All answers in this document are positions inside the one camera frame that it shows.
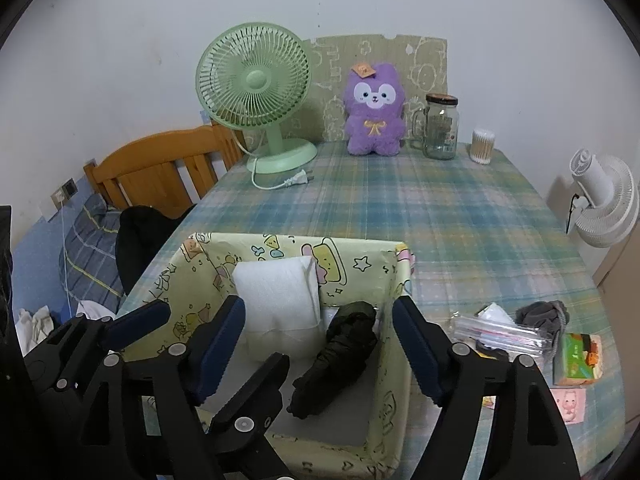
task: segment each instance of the jar lid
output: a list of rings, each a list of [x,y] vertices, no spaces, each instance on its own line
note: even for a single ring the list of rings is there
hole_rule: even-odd
[[[458,104],[458,98],[448,94],[427,94],[427,102],[439,105],[456,106]]]

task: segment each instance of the fan base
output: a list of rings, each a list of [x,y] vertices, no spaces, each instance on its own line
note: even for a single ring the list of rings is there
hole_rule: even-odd
[[[258,156],[258,166],[255,173],[281,173],[282,171],[294,170],[312,160],[318,149],[305,139],[282,139],[284,150],[277,155],[271,155],[268,146],[263,146],[256,152]],[[256,160],[249,158],[246,168],[254,170]]]

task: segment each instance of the chair backrest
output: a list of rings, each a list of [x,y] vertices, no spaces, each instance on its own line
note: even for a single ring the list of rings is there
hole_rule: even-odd
[[[243,142],[242,134],[236,134]],[[212,124],[134,140],[111,153],[99,166],[87,164],[84,172],[94,190],[118,209],[149,205],[169,218],[178,218],[192,202],[175,161],[184,161],[202,198],[218,181],[208,157],[213,152],[222,154],[228,170],[242,157],[230,130]]]

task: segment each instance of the orange bow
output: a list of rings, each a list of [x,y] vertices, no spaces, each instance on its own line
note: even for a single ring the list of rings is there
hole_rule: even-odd
[[[371,128],[369,132],[369,137],[372,135],[380,136],[380,128],[384,128],[386,126],[386,121],[364,121],[364,125],[366,128]]]

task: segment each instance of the glass jar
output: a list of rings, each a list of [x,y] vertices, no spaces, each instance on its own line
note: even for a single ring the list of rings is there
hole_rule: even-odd
[[[446,94],[427,94],[427,106],[416,110],[412,120],[412,135],[422,137],[424,155],[438,160],[456,156],[458,146],[458,98]],[[425,131],[415,131],[416,114],[425,115]]]

